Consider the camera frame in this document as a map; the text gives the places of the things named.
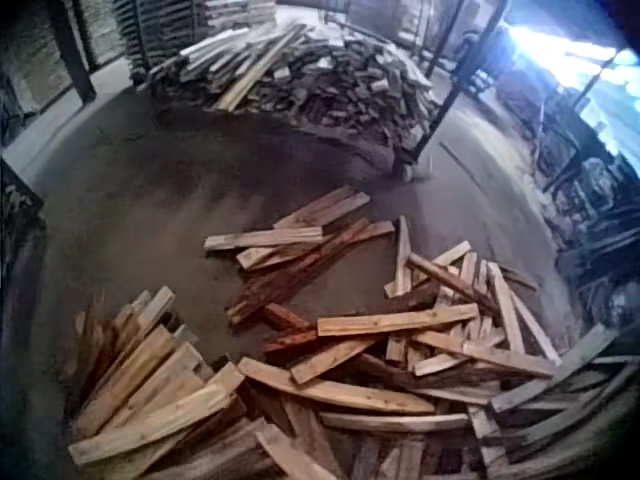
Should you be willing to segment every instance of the warehouse floor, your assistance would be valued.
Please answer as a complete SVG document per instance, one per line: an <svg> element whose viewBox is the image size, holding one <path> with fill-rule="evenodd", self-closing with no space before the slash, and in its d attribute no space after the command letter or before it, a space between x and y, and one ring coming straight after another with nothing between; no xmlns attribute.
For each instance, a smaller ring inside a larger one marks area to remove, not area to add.
<svg viewBox="0 0 640 480"><path fill-rule="evenodd" d="M71 478L68 460L60 460L67 456L57 375L72 352L73 314L92 294L104 291L115 313L143 289L168 285L206 359L255 352L269 331L230 331L223 306L240 291L238 266L231 255L205 258L204 237L268 228L344 184L371 196L362 214L372 221L405 215L412 248L426 257L466 239L481 257L526 272L540 295L519 292L556 345L562 350L579 334L554 246L523 181L524 145L507 117L489 121L466 98L425 153L430 177L410 184L388 180L383 161L271 121L161 111L146 94L125 91L87 117L46 153L35 181L46 230L28 245L5 305L0 380L10 387L1 411L10 428L3 440L10 439L5 453L15 453L18 472ZM384 301L394 259L392 238L359 246L290 307L309 318L372 307Z"/></svg>

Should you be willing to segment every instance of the light wooden plank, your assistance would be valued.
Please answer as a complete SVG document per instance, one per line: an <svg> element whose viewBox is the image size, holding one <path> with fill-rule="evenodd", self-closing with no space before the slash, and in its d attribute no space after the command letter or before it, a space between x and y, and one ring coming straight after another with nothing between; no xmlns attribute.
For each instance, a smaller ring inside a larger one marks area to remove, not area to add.
<svg viewBox="0 0 640 480"><path fill-rule="evenodd" d="M156 370L151 378L111 417L103 429L108 430L125 425L130 418L166 387L167 382L182 372L193 370L198 363L200 363L200 357L195 355L189 346L186 344L180 346L180 348Z"/></svg>
<svg viewBox="0 0 640 480"><path fill-rule="evenodd" d="M450 353L466 355L505 368L527 372L541 377L552 377L556 365L546 358L533 357L510 350L485 347L477 342L462 340L437 332L424 332L416 341L440 348Z"/></svg>
<svg viewBox="0 0 640 480"><path fill-rule="evenodd" d="M418 480L422 465L422 453L425 440L422 438L403 438L400 444L400 459L395 478L397 480Z"/></svg>
<svg viewBox="0 0 640 480"><path fill-rule="evenodd" d="M297 445L336 478L346 478L316 412L290 395L282 395L280 401L293 427Z"/></svg>
<svg viewBox="0 0 640 480"><path fill-rule="evenodd" d="M455 430L469 426L464 413L423 416L353 415L320 412L327 427L362 432L426 433Z"/></svg>
<svg viewBox="0 0 640 480"><path fill-rule="evenodd" d="M291 480L335 480L336 476L293 448L291 441L275 425L268 425L256 437L273 461Z"/></svg>
<svg viewBox="0 0 640 480"><path fill-rule="evenodd" d="M429 413L433 411L433 405L429 402L406 393L318 379L299 386L291 379L287 370L266 365L248 357L242 359L238 368L247 377L281 392L332 405L380 412Z"/></svg>
<svg viewBox="0 0 640 480"><path fill-rule="evenodd" d="M411 270L407 266L407 259L411 253L409 227L404 215L398 220L398 251L396 255L395 296L404 295L411 290Z"/></svg>
<svg viewBox="0 0 640 480"><path fill-rule="evenodd" d="M261 230L246 233L211 235L204 241L207 252L234 248L272 247L292 243L322 243L322 228L305 227L280 230Z"/></svg>
<svg viewBox="0 0 640 480"><path fill-rule="evenodd" d="M466 240L462 243L459 243L455 247L447 250L446 252L438 255L433 259L433 263L436 265L440 265L442 267L447 267L454 263L455 261L464 257L468 252L471 251L471 244ZM429 280L429 277L424 273L414 270L412 274L411 283L413 288L417 288L421 285L424 285ZM395 296L395 281L389 282L384 286L385 295L387 298L393 298Z"/></svg>
<svg viewBox="0 0 640 480"><path fill-rule="evenodd" d="M404 368L407 360L407 337L401 333L392 333L387 338L387 350L384 358Z"/></svg>
<svg viewBox="0 0 640 480"><path fill-rule="evenodd" d="M129 421L144 418L167 405L173 404L204 387L204 383L193 372L183 372L166 385L160 394L138 411ZM136 450L109 457L89 465L88 478L101 480L132 480L142 475L156 461L169 452L187 434L189 429L176 432L157 442L144 445Z"/></svg>
<svg viewBox="0 0 640 480"><path fill-rule="evenodd" d="M293 42L306 28L305 25L291 25L287 33L278 40L259 61L254 63L249 70L229 87L224 95L216 103L215 109L233 112L251 87L266 73L271 65L282 54L282 51Z"/></svg>
<svg viewBox="0 0 640 480"><path fill-rule="evenodd" d="M532 380L513 390L504 392L491 401L491 408L497 413L505 412L561 384L598 356L613 342L616 336L617 332L607 329L602 324L596 324L562 357L562 361L551 380Z"/></svg>
<svg viewBox="0 0 640 480"><path fill-rule="evenodd" d="M423 273L429 275L437 282L451 288L457 294L464 298L471 300L474 303L486 308L491 313L497 313L498 307L491 298L487 295L480 293L474 287L464 282L460 277L452 275L446 269L439 267L438 265L431 263L430 261L412 253L409 255L409 264Z"/></svg>
<svg viewBox="0 0 640 480"><path fill-rule="evenodd" d="M172 335L158 326L80 412L73 430L80 438L94 435L174 351Z"/></svg>
<svg viewBox="0 0 640 480"><path fill-rule="evenodd" d="M422 312L318 319L318 336L364 335L428 328L479 317L475 303L439 307Z"/></svg>
<svg viewBox="0 0 640 480"><path fill-rule="evenodd" d="M77 465L112 457L164 438L231 403L219 385L209 385L192 395L128 425L69 446Z"/></svg>
<svg viewBox="0 0 640 480"><path fill-rule="evenodd" d="M395 232L395 228L393 223L390 221L382 221L376 222L369 225L365 228L361 233L356 235L349 243L361 243L367 240L371 240L373 238L382 237L384 235L389 235ZM327 235L324 238L326 240L333 237L333 235ZM298 245L287 245L285 247L280 247L276 249L275 252L271 252L271 254L266 257L251 257L249 255L245 255L240 258L242 253L238 255L238 261L242 264L243 268L248 271L255 271L261 268L271 267L273 265L279 265L284 262L289 262L291 260L295 260L313 250L316 246L312 244L298 244ZM256 261L255 258L262 258L262 260Z"/></svg>
<svg viewBox="0 0 640 480"><path fill-rule="evenodd" d="M413 337L413 340L420 343L426 343L425 341L421 341L422 334L417 334ZM504 332L502 329L496 329L492 331L487 337L481 338L478 340L478 344L483 347L494 347L500 344L505 339ZM423 377L425 375L432 375L434 373L442 372L449 368L453 368L462 363L469 361L468 357L464 356L454 356L449 355L447 353L441 353L431 358L427 358L426 360L418 363L413 367L413 373L417 377Z"/></svg>
<svg viewBox="0 0 640 480"><path fill-rule="evenodd" d="M341 199L337 201L335 204L327 206L325 209L318 210L314 214L310 214L301 218L297 223L291 225L290 228L293 227L323 227L328 225L329 223L337 220L340 217L351 213L354 210L362 207L369 203L371 199L365 193L356 193L351 197ZM365 230L360 232L363 236L365 234ZM334 236L328 236L323 239L323 241L328 241ZM277 257L279 253L283 252L286 256L286 249L289 247L280 247L280 248L268 248L268 247L256 247L250 248L238 254L236 259L242 265L242 268L245 270L251 270L254 267L258 267L259 265L266 264L270 258Z"/></svg>
<svg viewBox="0 0 640 480"><path fill-rule="evenodd" d="M377 437L363 435L360 448L351 471L351 480L371 480L378 469L381 441Z"/></svg>
<svg viewBox="0 0 640 480"><path fill-rule="evenodd" d="M291 375L299 384L306 383L346 362L382 339L382 336L366 336L339 341L293 366Z"/></svg>
<svg viewBox="0 0 640 480"><path fill-rule="evenodd" d="M511 300L513 301L513 305L515 306L516 310L520 314L520 318L522 318L522 321L531 332L531 335L533 335L533 338L540 347L540 350L542 350L544 356L549 360L555 362L556 364L560 364L560 355L558 355L558 352L554 348L553 343L551 343L551 339L547 336L546 332L542 329L536 318L529 311L520 297L518 297L513 292L513 290L510 290L510 293Z"/></svg>
<svg viewBox="0 0 640 480"><path fill-rule="evenodd" d="M487 265L489 275L491 277L491 285L493 287L494 294L498 299L498 305L500 306L500 318L502 320L502 326L507 334L507 341L509 342L509 348L514 352L526 353L524 349L524 341L522 339L522 331L520 330L520 324L518 323L518 317L516 316L516 310L511 301L511 290L509 285L502 277L502 272L496 263L489 262Z"/></svg>

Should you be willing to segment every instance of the wooden plank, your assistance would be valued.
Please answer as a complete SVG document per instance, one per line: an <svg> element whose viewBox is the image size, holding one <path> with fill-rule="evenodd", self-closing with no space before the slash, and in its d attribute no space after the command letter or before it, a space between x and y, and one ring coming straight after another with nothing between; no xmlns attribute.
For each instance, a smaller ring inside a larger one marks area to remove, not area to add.
<svg viewBox="0 0 640 480"><path fill-rule="evenodd" d="M533 357L524 353L485 347L477 342L462 340L437 332L423 332L416 341L440 348L447 352L466 355L505 368L527 372L541 377L552 377L556 365L546 358Z"/></svg>
<svg viewBox="0 0 640 480"><path fill-rule="evenodd" d="M197 392L202 387L204 387L204 383L193 372L183 372L179 377L172 379L157 397L145 405L129 421L144 418L152 412ZM174 433L134 451L86 465L83 470L87 471L88 478L132 480L142 475L145 470L169 452L188 433L189 429Z"/></svg>
<svg viewBox="0 0 640 480"><path fill-rule="evenodd" d="M347 215L348 213L357 210L369 203L371 199L365 193L356 193L352 197L348 197L345 199L341 199L333 205L328 206L326 209L318 210L312 215L308 215L301 219L297 225L298 227L323 227L328 225L329 223L337 220L340 217ZM335 235L327 236L323 239L323 241L327 242L334 238ZM351 242L357 242L355 238L350 239ZM287 250L290 247L281 247L281 248L250 248L238 254L236 259L240 262L240 265L245 270L251 270L255 268L261 268L262 266L266 266L266 263L270 258L278 256L278 254L282 253L284 256L287 255Z"/></svg>
<svg viewBox="0 0 640 480"><path fill-rule="evenodd" d="M551 380L533 380L513 390L504 392L491 401L491 408L497 413L506 412L561 384L591 362L616 337L617 332L605 328L602 324L596 324L589 333L564 355Z"/></svg>
<svg viewBox="0 0 640 480"><path fill-rule="evenodd" d="M429 402L407 393L318 379L312 380L307 385L299 386L292 381L287 370L266 365L248 357L242 359L238 368L247 377L281 392L332 405L379 412L429 413L433 411L433 405Z"/></svg>
<svg viewBox="0 0 640 480"><path fill-rule="evenodd" d="M292 367L291 376L299 384L306 383L358 355L383 338L379 335L365 336L329 345Z"/></svg>
<svg viewBox="0 0 640 480"><path fill-rule="evenodd" d="M284 334L279 335L262 346L264 353L273 353L286 350L292 347L298 347L318 340L318 330L315 325L288 330Z"/></svg>
<svg viewBox="0 0 640 480"><path fill-rule="evenodd" d="M563 432L573 425L590 418L602 405L613 398L631 378L635 377L639 370L640 367L638 365L626 365L611 382L592 394L586 395L582 402L578 402L571 408L531 427L505 436L497 435L494 440L523 447Z"/></svg>
<svg viewBox="0 0 640 480"><path fill-rule="evenodd" d="M124 427L76 442L69 453L77 465L112 457L193 425L228 406L231 399L212 384Z"/></svg>
<svg viewBox="0 0 640 480"><path fill-rule="evenodd" d="M334 480L336 476L315 463L309 456L293 448L291 441L275 425L268 425L256 437L291 480Z"/></svg>
<svg viewBox="0 0 640 480"><path fill-rule="evenodd" d="M478 306L456 305L439 307L422 312L362 317L325 317L318 319L318 336L364 335L397 332L408 329L425 329L479 317Z"/></svg>
<svg viewBox="0 0 640 480"><path fill-rule="evenodd" d="M328 263L336 260L348 246L351 238L368 226L366 220L359 220L339 235L320 245L308 255L281 269L257 289L248 289L231 307L226 309L233 324L238 324L265 305L282 301L305 286L313 275Z"/></svg>
<svg viewBox="0 0 640 480"><path fill-rule="evenodd" d="M397 480L418 480L422 464L425 440L422 438L403 438L400 443L400 459L395 478Z"/></svg>
<svg viewBox="0 0 640 480"><path fill-rule="evenodd" d="M446 252L438 255L433 259L433 263L436 265L440 265L441 267L447 267L451 265L453 262L464 257L468 252L471 251L471 244L467 241L464 241L455 247L447 250ZM429 277L424 273L414 270L412 274L411 283L413 288L418 288L419 286L424 285L429 281ZM393 298L395 296L395 281L389 282L384 286L384 292L387 298Z"/></svg>
<svg viewBox="0 0 640 480"><path fill-rule="evenodd" d="M349 243L356 244L361 243L367 240L371 240L374 238L382 237L384 235L389 235L395 232L395 228L393 223L385 220L382 222L372 223L367 228L365 228L361 233L356 235ZM329 240L333 235L325 236L326 240ZM310 244L299 244L299 245L288 245L285 247L281 247L276 249L275 252L271 252L271 254L267 255L265 258L259 261L255 261L249 258L249 255L245 255L244 258L240 259L242 254L238 255L238 260L243 265L243 268L248 271L255 271L265 267L271 267L273 265L279 265L284 262L289 262L291 260L295 260L303 255L309 253L314 245Z"/></svg>
<svg viewBox="0 0 640 480"><path fill-rule="evenodd" d="M325 211L333 207L336 203L353 197L358 191L352 186L345 185L327 193L304 207L290 213L273 224L273 228L295 228L295 227L322 227L322 225L310 225L309 219L316 217L318 212Z"/></svg>
<svg viewBox="0 0 640 480"><path fill-rule="evenodd" d="M446 269L431 263L429 260L426 260L415 253L409 255L409 264L429 275L432 279L442 285L449 287L457 294L486 308L490 313L498 313L498 307L491 298L480 293L474 287L464 282L460 277L449 273Z"/></svg>
<svg viewBox="0 0 640 480"><path fill-rule="evenodd" d="M404 215L398 220L398 252L396 255L395 296L404 295L411 290L411 270L407 266L407 259L411 254L409 227Z"/></svg>
<svg viewBox="0 0 640 480"><path fill-rule="evenodd" d="M378 469L380 457L380 439L363 435L360 447L351 471L351 480L371 480Z"/></svg>
<svg viewBox="0 0 640 480"><path fill-rule="evenodd" d="M305 227L281 230L260 230L245 233L211 235L204 241L207 252L234 248L270 247L292 243L322 243L322 228Z"/></svg>
<svg viewBox="0 0 640 480"><path fill-rule="evenodd" d="M387 362L393 362L400 368L405 368L407 361L407 337L397 333L389 335L384 358Z"/></svg>
<svg viewBox="0 0 640 480"><path fill-rule="evenodd" d="M420 343L427 343L425 341L421 341L422 338L422 334L417 334L413 337L413 340ZM489 348L500 344L504 339L504 332L501 329L496 329L491 332L489 336L478 340L478 344ZM467 361L469 361L468 357L453 356L447 353L442 353L415 365L413 367L413 373L418 377L423 377L425 375L432 375L434 373L456 367Z"/></svg>
<svg viewBox="0 0 640 480"><path fill-rule="evenodd" d="M271 65L282 54L282 51L292 43L304 31L304 25L291 25L287 33L278 40L259 61L254 63L249 70L237 80L216 103L215 109L233 112L238 103L244 98L251 87L266 73Z"/></svg>
<svg viewBox="0 0 640 480"><path fill-rule="evenodd" d="M422 416L353 415L320 412L327 427L362 432L427 433L456 430L469 426L464 413Z"/></svg>
<svg viewBox="0 0 640 480"><path fill-rule="evenodd" d="M158 326L80 412L73 422L74 432L80 438L95 435L173 351L173 337Z"/></svg>
<svg viewBox="0 0 640 480"><path fill-rule="evenodd" d="M485 467L487 467L489 475L492 469L508 465L507 451L504 447L489 447L482 444L485 438L491 435L500 435L500 427L491 412L482 407L469 405L467 406L467 413L469 414L476 438L480 443L482 461Z"/></svg>
<svg viewBox="0 0 640 480"><path fill-rule="evenodd" d="M542 329L536 318L529 311L520 297L518 297L513 292L513 290L510 290L510 293L511 300L513 301L513 305L515 306L516 310L520 314L520 318L522 318L522 321L531 332L531 335L533 335L533 338L540 347L540 350L542 350L544 356L549 360L555 362L556 365L560 364L560 355L558 355L558 352L554 348L553 343L551 343L551 339L547 336L545 331Z"/></svg>
<svg viewBox="0 0 640 480"><path fill-rule="evenodd" d="M293 427L297 445L336 478L346 478L316 412L289 395L282 395L280 401Z"/></svg>
<svg viewBox="0 0 640 480"><path fill-rule="evenodd" d="M233 473L238 474L249 472L258 473L266 467L272 465L268 462L263 465L259 463L258 468L254 465L259 460L257 453L258 440L255 433L267 426L263 418L249 423L239 424L240 428L230 429L232 432L225 433L213 445L198 455L192 457L184 463L166 468L159 472L146 475L147 480L205 480L207 478L229 478Z"/></svg>
<svg viewBox="0 0 640 480"><path fill-rule="evenodd" d="M498 305L500 306L500 318L504 331L507 334L509 348L517 353L526 353L516 310L511 301L509 285L507 285L507 282L505 282L502 277L502 272L496 263L489 262L487 269L491 278L491 286L493 287L494 294L498 299Z"/></svg>
<svg viewBox="0 0 640 480"><path fill-rule="evenodd" d="M156 372L127 400L103 427L104 430L125 425L130 418L157 396L172 378L192 371L200 363L190 346L182 345L156 370Z"/></svg>
<svg viewBox="0 0 640 480"><path fill-rule="evenodd" d="M536 283L524 273L514 270L513 268L505 267L504 265L498 266L500 267L502 276L506 281L517 283L518 285L533 290L534 292L538 291L538 285L536 285Z"/></svg>

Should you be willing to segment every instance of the stacked lumber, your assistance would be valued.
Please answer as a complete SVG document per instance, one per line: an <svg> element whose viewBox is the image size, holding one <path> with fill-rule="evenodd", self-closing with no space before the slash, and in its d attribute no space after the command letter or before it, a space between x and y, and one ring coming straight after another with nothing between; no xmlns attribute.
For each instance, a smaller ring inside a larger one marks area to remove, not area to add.
<svg viewBox="0 0 640 480"><path fill-rule="evenodd" d="M431 84L390 43L335 27L226 30L153 69L153 92L227 112L264 112L312 131L412 149L436 105Z"/></svg>
<svg viewBox="0 0 640 480"><path fill-rule="evenodd" d="M226 312L233 326L253 318L276 331L262 359L208 365L167 287L113 321L99 318L99 302L79 314L69 452L89 478L533 480L591 460L602 440L593 436L545 449L619 400L640 357L607 355L618 334L600 324L561 355L517 291L535 288L526 276L469 242L430 261L412 248L405 217L373 233L365 218L346 222L362 195L342 187L271 230L206 240L209 252L258 258ZM284 306L381 231L398 232L397 251L376 311L310 321ZM350 469L332 430L357 446Z"/></svg>

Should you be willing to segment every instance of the wooden board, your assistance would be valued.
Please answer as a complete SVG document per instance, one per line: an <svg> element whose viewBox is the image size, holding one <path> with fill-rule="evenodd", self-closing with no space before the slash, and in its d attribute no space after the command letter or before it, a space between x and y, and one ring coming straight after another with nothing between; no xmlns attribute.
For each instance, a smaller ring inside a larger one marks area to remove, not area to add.
<svg viewBox="0 0 640 480"><path fill-rule="evenodd" d="M507 282L505 282L502 277L502 272L496 263L489 262L487 268L494 295L498 299L498 305L500 306L500 319L502 320L504 331L507 334L509 348L517 353L526 353L516 310L511 301L509 285L507 285Z"/></svg>
<svg viewBox="0 0 640 480"><path fill-rule="evenodd" d="M246 289L240 299L226 309L231 322L238 324L265 305L286 300L295 294L328 263L335 261L349 241L367 226L366 220L355 222L289 267L277 271L267 281L261 282L259 288Z"/></svg>
<svg viewBox="0 0 640 480"><path fill-rule="evenodd" d="M72 427L76 435L95 435L173 351L173 337L159 325L80 412Z"/></svg>
<svg viewBox="0 0 640 480"><path fill-rule="evenodd" d="M351 480L371 480L378 469L378 458L380 457L379 438L370 435L363 435L360 439L360 446L351 471Z"/></svg>
<svg viewBox="0 0 640 480"><path fill-rule="evenodd" d="M328 225L329 223L337 220L338 218L347 215L348 213L357 210L363 205L367 204L371 199L368 195L364 193L353 192L353 195L349 197L339 198L334 203L326 204L323 208L318 208L313 212L308 212L303 216L300 216L296 221L290 221L286 223L278 222L274 224L275 229L285 228L285 225L288 224L287 228L294 227L323 227ZM323 239L323 241L329 241L334 236L327 236ZM270 265L275 265L277 263L281 263L281 261L286 261L290 259L292 253L296 254L296 257L300 256L298 253L300 252L299 248L296 246L285 246L280 248L250 248L238 254L236 259L242 265L242 268L245 270L254 270L258 268L263 268ZM279 258L279 261L275 263L271 262L271 259Z"/></svg>
<svg viewBox="0 0 640 480"><path fill-rule="evenodd" d="M291 441L275 425L268 425L256 437L274 463L291 480L334 480L336 476L293 448Z"/></svg>
<svg viewBox="0 0 640 480"><path fill-rule="evenodd" d="M112 457L193 425L227 407L231 399L218 385L209 385L145 418L76 442L69 446L69 453L77 465Z"/></svg>
<svg viewBox="0 0 640 480"><path fill-rule="evenodd" d="M299 386L291 379L287 370L266 365L248 357L242 359L238 368L247 377L281 392L332 405L379 412L429 413L433 411L433 405L429 402L407 393L317 379Z"/></svg>
<svg viewBox="0 0 640 480"><path fill-rule="evenodd" d="M417 334L413 337L416 342L421 342L421 334ZM493 347L505 339L504 332L501 329L492 331L489 336L478 340L478 344L484 347ZM431 358L427 358L413 367L414 375L423 377L425 375L433 375L438 372L442 372L449 368L456 367L469 360L468 357L449 355L448 353L441 353Z"/></svg>
<svg viewBox="0 0 640 480"><path fill-rule="evenodd" d="M103 427L104 430L121 427L134 417L148 402L156 397L172 378L182 372L192 371L200 363L190 345L182 345L178 350L156 370L129 400L111 417Z"/></svg>
<svg viewBox="0 0 640 480"><path fill-rule="evenodd" d="M440 348L450 353L466 355L505 368L527 372L540 377L552 377L556 365L546 358L533 357L510 350L485 347L478 342L461 340L437 332L423 332L416 341Z"/></svg>
<svg viewBox="0 0 640 480"><path fill-rule="evenodd" d="M371 240L373 238L382 237L384 235L389 235L395 232L395 228L393 223L389 221L382 221L377 223L372 223L367 228L365 228L360 234L356 235L351 241L351 244L356 244L360 242L364 242L367 240ZM327 235L324 237L325 240L330 240L333 235ZM264 255L261 253L257 257L252 257L250 254L240 253L237 256L238 261L243 266L245 270L255 271L261 268L272 267L273 265L279 265L284 262L289 262L291 260L295 260L315 248L315 245L312 244L298 244L298 245L287 245L284 247L280 247L275 249L273 252L269 252L268 255Z"/></svg>
<svg viewBox="0 0 640 480"><path fill-rule="evenodd" d="M469 304L390 315L325 317L318 319L318 336L364 335L416 328L425 329L470 320L479 315L478 306Z"/></svg>
<svg viewBox="0 0 640 480"><path fill-rule="evenodd" d="M464 413L383 416L321 412L320 418L327 427L363 432L426 433L455 430L469 426L469 417Z"/></svg>
<svg viewBox="0 0 640 480"><path fill-rule="evenodd" d="M602 324L596 324L564 355L551 380L533 380L504 392L491 401L491 408L497 413L505 412L559 385L598 356L616 337L617 332L605 328Z"/></svg>
<svg viewBox="0 0 640 480"><path fill-rule="evenodd" d="M322 228L320 227L261 230L256 232L212 235L205 239L204 249L207 252L212 252L215 250L268 247L289 245L292 243L321 243L322 241Z"/></svg>
<svg viewBox="0 0 640 480"><path fill-rule="evenodd" d="M457 294L470 300L478 305L486 308L490 313L498 313L498 307L491 298L487 295L480 293L474 287L463 281L460 277L449 273L446 269L439 267L438 265L431 263L415 253L409 255L409 264L414 268L429 275L432 279L441 283L442 285L449 287Z"/></svg>
<svg viewBox="0 0 640 480"><path fill-rule="evenodd" d="M257 453L258 440L255 433L267 426L263 418L247 425L238 424L239 428L231 427L229 432L220 436L213 445L188 461L166 468L159 472L146 475L146 480L204 480L206 478L228 478L238 471L247 473L246 464L253 464L259 460ZM251 472L260 472L265 466L251 468Z"/></svg>
<svg viewBox="0 0 640 480"><path fill-rule="evenodd" d="M280 402L293 427L297 445L336 478L346 478L331 449L327 432L318 420L316 412L290 395L283 394Z"/></svg>
<svg viewBox="0 0 640 480"><path fill-rule="evenodd" d="M438 255L436 258L433 259L433 263L435 263L436 265L440 265L442 267L447 267L451 265L453 262L464 257L465 254L467 254L470 251L471 251L471 244L467 241L464 241L456 245L452 249L447 250L446 252ZM413 288L417 288L421 285L424 285L428 280L429 280L429 277L424 273L417 270L414 270L412 272L411 283L413 285ZM387 283L384 286L384 292L387 298L395 297L396 295L395 289L396 289L395 281Z"/></svg>
<svg viewBox="0 0 640 480"><path fill-rule="evenodd" d="M533 314L529 311L524 302L520 300L520 297L518 297L513 292L513 290L510 290L510 293L511 300L513 301L513 305L515 306L517 312L520 314L520 318L522 318L522 321L531 332L531 335L540 347L540 350L542 350L544 356L549 360L555 362L556 365L560 364L560 355L558 355L558 352L554 348L553 343L551 343L551 339L547 336L545 331L542 329L542 327L533 316Z"/></svg>
<svg viewBox="0 0 640 480"><path fill-rule="evenodd" d="M193 372L184 372L179 377L170 381L166 388L160 392L154 400L137 412L129 421L143 418L160 408L197 392L202 387L204 387L204 383ZM134 451L86 465L83 470L87 470L88 478L99 478L101 480L132 480L142 475L145 470L184 439L188 433L188 429L176 432Z"/></svg>
<svg viewBox="0 0 640 480"><path fill-rule="evenodd" d="M291 368L291 376L299 384L306 383L358 355L383 338L379 335L367 335L341 340L296 364Z"/></svg>
<svg viewBox="0 0 640 480"><path fill-rule="evenodd" d="M423 438L407 437L400 442L400 459L395 478L397 480L418 480L422 465Z"/></svg>

